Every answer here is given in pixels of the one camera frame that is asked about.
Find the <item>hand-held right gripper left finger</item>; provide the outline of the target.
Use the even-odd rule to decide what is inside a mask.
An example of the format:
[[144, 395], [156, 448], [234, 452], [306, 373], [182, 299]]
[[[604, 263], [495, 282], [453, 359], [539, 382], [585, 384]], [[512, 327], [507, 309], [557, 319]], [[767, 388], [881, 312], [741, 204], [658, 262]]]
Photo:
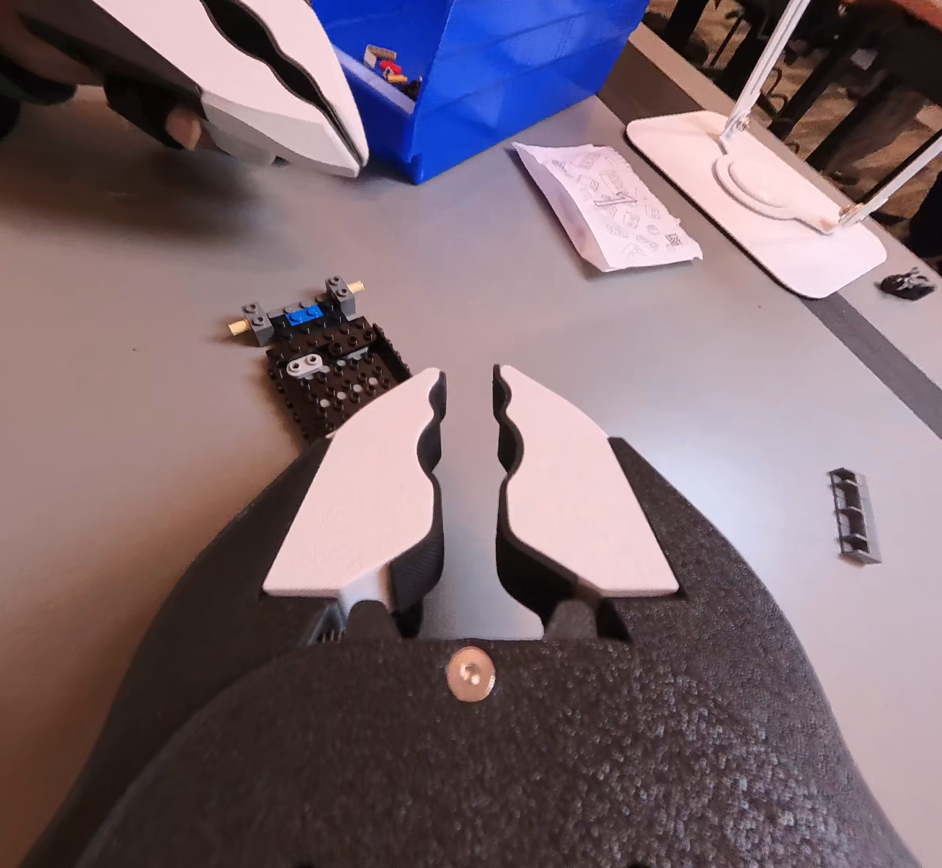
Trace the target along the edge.
[[328, 441], [263, 581], [272, 597], [359, 602], [402, 614], [444, 566], [445, 374], [427, 368], [360, 410]]

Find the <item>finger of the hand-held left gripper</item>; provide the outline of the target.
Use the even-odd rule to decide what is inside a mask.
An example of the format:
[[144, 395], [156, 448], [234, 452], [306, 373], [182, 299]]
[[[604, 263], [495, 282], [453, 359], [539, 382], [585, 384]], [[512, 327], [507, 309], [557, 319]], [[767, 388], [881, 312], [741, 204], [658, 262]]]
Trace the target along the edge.
[[298, 120], [312, 151], [307, 154], [329, 170], [360, 170], [369, 159], [359, 109], [336, 50], [310, 0], [203, 0], [220, 29], [239, 49], [265, 63], [278, 85], [311, 110], [286, 114]]
[[206, 130], [224, 152], [255, 164], [281, 158], [344, 178], [359, 176], [363, 163], [325, 112], [229, 42], [200, 0], [90, 1], [195, 83]]

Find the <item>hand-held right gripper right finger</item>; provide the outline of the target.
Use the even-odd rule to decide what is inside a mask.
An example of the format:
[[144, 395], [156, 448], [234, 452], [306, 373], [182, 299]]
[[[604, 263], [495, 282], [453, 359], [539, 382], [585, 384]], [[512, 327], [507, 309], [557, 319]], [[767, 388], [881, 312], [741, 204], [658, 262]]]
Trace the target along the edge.
[[494, 367], [497, 574], [521, 604], [673, 596], [680, 583], [605, 432], [510, 365]]

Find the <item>black lego car chassis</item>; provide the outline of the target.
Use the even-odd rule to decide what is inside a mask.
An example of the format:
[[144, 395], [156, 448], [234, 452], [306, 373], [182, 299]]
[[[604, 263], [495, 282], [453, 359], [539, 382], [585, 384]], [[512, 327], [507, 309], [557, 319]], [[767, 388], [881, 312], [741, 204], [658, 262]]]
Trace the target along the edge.
[[328, 276], [313, 297], [266, 310], [244, 304], [230, 335], [265, 352], [265, 373], [300, 438], [332, 437], [412, 374], [383, 329], [366, 318], [361, 282]]

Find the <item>blue plastic bin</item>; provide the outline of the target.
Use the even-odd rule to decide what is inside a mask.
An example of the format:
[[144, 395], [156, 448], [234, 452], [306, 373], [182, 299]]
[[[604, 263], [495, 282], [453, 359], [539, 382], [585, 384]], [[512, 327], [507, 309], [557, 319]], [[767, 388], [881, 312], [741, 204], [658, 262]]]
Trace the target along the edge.
[[[347, 76], [371, 159], [415, 184], [597, 94], [651, 0], [311, 0]], [[417, 102], [363, 64], [421, 75]]]

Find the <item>heap of loose lego parts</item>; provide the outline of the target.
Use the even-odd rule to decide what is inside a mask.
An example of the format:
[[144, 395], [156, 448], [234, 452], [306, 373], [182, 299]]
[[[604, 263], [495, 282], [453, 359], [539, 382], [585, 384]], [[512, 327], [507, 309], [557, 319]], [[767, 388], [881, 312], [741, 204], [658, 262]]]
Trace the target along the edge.
[[425, 82], [424, 78], [421, 75], [409, 76], [405, 73], [397, 59], [396, 51], [367, 45], [363, 54], [363, 64], [404, 97], [413, 102], [418, 101]]

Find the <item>black lego grille piece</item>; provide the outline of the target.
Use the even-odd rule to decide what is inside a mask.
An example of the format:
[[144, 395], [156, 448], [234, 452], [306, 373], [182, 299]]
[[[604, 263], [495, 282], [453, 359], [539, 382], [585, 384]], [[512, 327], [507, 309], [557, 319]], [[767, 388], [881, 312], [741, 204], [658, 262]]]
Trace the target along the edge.
[[837, 523], [839, 556], [861, 567], [881, 565], [869, 490], [862, 473], [837, 468], [828, 473]]

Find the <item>small black lego piece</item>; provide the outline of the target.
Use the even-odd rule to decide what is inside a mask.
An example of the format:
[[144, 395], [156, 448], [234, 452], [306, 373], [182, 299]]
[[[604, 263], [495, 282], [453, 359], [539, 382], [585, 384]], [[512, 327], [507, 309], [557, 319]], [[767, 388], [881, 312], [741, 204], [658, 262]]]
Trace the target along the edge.
[[909, 302], [922, 300], [937, 288], [936, 282], [918, 267], [905, 273], [890, 274], [880, 280], [876, 287], [885, 295]]

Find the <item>person's left hand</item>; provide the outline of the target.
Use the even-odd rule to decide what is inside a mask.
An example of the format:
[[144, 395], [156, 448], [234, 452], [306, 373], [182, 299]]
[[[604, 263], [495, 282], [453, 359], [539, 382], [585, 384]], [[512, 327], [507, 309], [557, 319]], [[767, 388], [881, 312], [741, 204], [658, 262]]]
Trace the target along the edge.
[[171, 141], [185, 151], [196, 150], [204, 141], [203, 121], [190, 108], [172, 108], [165, 120], [164, 129]]

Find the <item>white printed paper bag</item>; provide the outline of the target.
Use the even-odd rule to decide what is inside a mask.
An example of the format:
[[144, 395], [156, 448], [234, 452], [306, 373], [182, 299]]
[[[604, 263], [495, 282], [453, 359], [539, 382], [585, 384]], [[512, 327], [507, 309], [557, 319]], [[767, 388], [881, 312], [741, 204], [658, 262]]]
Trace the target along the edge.
[[575, 250], [599, 272], [703, 259], [700, 245], [614, 148], [512, 147]]

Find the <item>white book stand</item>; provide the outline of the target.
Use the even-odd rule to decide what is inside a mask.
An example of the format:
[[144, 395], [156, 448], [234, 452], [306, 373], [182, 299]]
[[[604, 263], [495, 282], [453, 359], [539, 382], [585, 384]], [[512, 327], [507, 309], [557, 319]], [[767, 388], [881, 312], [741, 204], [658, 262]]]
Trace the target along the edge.
[[881, 266], [887, 252], [863, 222], [940, 154], [928, 141], [866, 202], [842, 207], [748, 131], [761, 88], [811, 0], [789, 0], [726, 118], [709, 110], [636, 119], [626, 135], [782, 286], [822, 299]]

